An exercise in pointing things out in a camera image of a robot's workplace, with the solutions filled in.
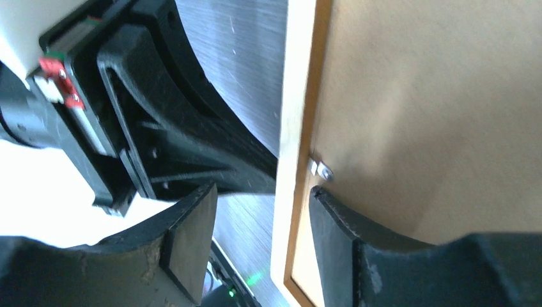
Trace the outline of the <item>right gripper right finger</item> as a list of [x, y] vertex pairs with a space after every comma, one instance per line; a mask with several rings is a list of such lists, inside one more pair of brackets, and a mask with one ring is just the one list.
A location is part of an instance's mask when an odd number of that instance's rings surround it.
[[541, 234], [474, 233], [431, 245], [311, 189], [326, 306], [540, 306]]

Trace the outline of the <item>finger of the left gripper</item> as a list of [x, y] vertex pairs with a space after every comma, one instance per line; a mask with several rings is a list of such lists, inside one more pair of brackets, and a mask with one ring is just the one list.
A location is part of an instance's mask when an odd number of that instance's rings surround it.
[[186, 40], [168, 63], [145, 26], [125, 24], [97, 64], [125, 138], [122, 161], [156, 200], [182, 198], [212, 181], [221, 194], [271, 194], [276, 157], [208, 82]]
[[174, 1], [135, 1], [137, 33], [127, 89], [174, 143], [221, 164], [273, 166], [275, 156], [213, 87], [194, 54]]

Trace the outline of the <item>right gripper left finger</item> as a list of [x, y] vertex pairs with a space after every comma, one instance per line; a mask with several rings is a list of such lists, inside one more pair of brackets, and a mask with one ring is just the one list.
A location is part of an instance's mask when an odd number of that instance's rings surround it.
[[2, 306], [198, 306], [217, 210], [207, 183], [89, 246], [1, 237]]

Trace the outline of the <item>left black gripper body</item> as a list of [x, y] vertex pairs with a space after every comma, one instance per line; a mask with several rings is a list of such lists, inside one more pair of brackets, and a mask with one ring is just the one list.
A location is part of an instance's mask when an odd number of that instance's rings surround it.
[[119, 158], [118, 120], [99, 76], [75, 66], [100, 24], [63, 20], [44, 33], [25, 79], [1, 66], [1, 139], [64, 151], [92, 188], [93, 205], [124, 216], [136, 190]]

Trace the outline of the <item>orange wooden picture frame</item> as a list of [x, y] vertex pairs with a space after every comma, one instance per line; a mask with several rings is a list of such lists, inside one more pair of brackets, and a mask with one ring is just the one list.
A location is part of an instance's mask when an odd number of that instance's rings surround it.
[[293, 272], [298, 235], [310, 230], [303, 203], [331, 12], [332, 1], [288, 3], [270, 277], [291, 306], [323, 304], [313, 248], [299, 261], [308, 281]]

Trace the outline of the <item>brown cardboard backing board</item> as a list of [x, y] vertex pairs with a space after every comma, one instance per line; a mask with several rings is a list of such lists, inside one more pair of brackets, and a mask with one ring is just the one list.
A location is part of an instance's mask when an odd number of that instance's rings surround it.
[[332, 1], [310, 157], [302, 283], [315, 186], [431, 245], [541, 234], [541, 2]]

